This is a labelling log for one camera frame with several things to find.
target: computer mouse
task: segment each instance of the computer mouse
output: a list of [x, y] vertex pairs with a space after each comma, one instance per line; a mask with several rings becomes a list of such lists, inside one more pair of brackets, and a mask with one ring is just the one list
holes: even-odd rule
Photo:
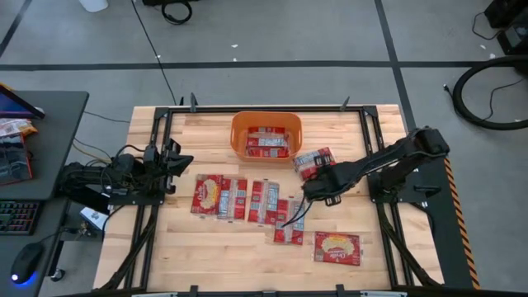
[[43, 251], [42, 243], [30, 243], [18, 253], [11, 266], [11, 280], [15, 284], [23, 284], [31, 278]]

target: floor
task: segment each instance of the floor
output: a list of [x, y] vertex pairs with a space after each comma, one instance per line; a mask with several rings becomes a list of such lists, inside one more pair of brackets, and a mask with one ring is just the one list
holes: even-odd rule
[[[122, 120], [133, 106], [171, 105], [130, 1], [109, 3], [91, 14], [74, 0], [2, 0], [0, 82], [21, 90], [88, 91], [88, 111]], [[350, 96], [356, 104], [399, 104], [408, 127], [439, 128], [451, 146], [482, 287], [528, 292], [528, 134], [467, 124], [442, 89], [453, 87], [466, 62], [503, 55], [495, 40], [471, 33], [474, 15], [489, 3], [200, 0], [184, 26], [167, 24], [140, 1], [137, 6], [176, 98], [188, 100], [194, 92], [202, 105], [318, 104]], [[169, 9], [177, 15], [177, 6]], [[485, 18], [476, 30], [494, 32]], [[517, 79], [510, 68], [481, 73], [464, 90], [467, 104], [486, 116], [491, 90]], [[524, 119], [527, 91], [522, 82], [497, 92], [497, 119]], [[85, 115], [77, 137], [115, 152], [127, 129]], [[68, 160], [88, 158], [72, 151]], [[59, 265], [68, 274], [46, 281], [40, 296], [89, 291], [100, 248], [67, 243]]]

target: orange basket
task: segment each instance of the orange basket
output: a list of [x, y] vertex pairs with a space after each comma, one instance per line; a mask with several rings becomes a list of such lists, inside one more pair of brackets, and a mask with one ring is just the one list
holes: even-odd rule
[[[287, 158], [249, 157], [246, 142], [249, 127], [284, 127], [288, 134], [290, 153]], [[300, 118], [291, 112], [240, 111], [231, 122], [231, 148], [243, 161], [287, 163], [303, 146], [303, 126]]]

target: wooden table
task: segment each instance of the wooden table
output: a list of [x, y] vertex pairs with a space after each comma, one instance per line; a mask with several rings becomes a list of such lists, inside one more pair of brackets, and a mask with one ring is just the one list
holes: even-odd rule
[[[377, 108], [385, 143], [392, 144], [405, 136], [398, 106]], [[127, 144], [142, 147], [148, 143], [153, 112], [154, 107], [135, 107]], [[299, 116], [304, 129], [301, 153], [328, 146], [338, 162], [365, 156], [358, 115], [310, 112]], [[176, 194], [167, 196], [160, 208], [148, 290], [188, 291], [190, 285], [198, 285], [200, 291], [335, 290], [335, 284], [344, 284], [347, 290], [389, 289], [380, 224], [366, 179], [343, 195], [340, 205], [313, 205], [306, 216], [302, 247], [273, 244], [272, 228], [200, 219], [190, 213], [199, 173], [245, 176], [248, 192], [252, 181], [262, 178], [280, 183], [280, 197], [301, 192], [302, 182], [291, 164], [244, 163], [235, 156], [229, 145], [232, 117], [226, 113], [178, 114], [172, 120], [171, 137], [182, 146], [182, 154], [193, 155], [195, 160], [175, 179]], [[410, 205], [401, 204], [399, 209], [408, 249], [441, 283], [427, 216]], [[126, 206], [108, 223], [94, 287], [110, 279], [129, 251], [135, 214], [136, 206]], [[362, 265], [313, 262], [314, 231], [359, 234], [363, 240]], [[401, 262], [397, 250], [393, 251], [402, 284]], [[137, 267], [142, 265], [141, 259], [140, 256]], [[135, 285], [139, 283], [139, 272], [136, 269]]]

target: snack package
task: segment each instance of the snack package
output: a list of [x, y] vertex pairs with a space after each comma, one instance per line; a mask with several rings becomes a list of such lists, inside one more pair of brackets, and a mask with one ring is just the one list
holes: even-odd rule
[[313, 260], [361, 265], [361, 239], [358, 235], [316, 232], [313, 239]]
[[219, 219], [244, 219], [248, 180], [223, 178], [219, 203]]
[[254, 181], [247, 221], [275, 225], [278, 200], [278, 183], [271, 181]]
[[27, 136], [38, 132], [31, 124], [30, 120], [26, 119], [0, 119], [0, 136], [8, 136], [11, 134], [21, 133]]
[[217, 215], [221, 188], [221, 175], [197, 175], [195, 194], [192, 197], [191, 213]]
[[317, 168], [323, 165], [335, 165], [336, 160], [330, 148], [321, 148], [314, 152], [306, 153], [294, 158], [294, 169], [299, 173], [303, 181], [317, 172]]
[[295, 223], [289, 224], [282, 228], [282, 225], [289, 221], [301, 207], [301, 201], [294, 200], [291, 196], [289, 199], [279, 199], [277, 203], [277, 222], [275, 225], [274, 243], [289, 243], [303, 245], [304, 237], [304, 218], [298, 219]]
[[285, 158], [289, 155], [288, 135], [281, 127], [249, 127], [247, 155], [261, 158]]

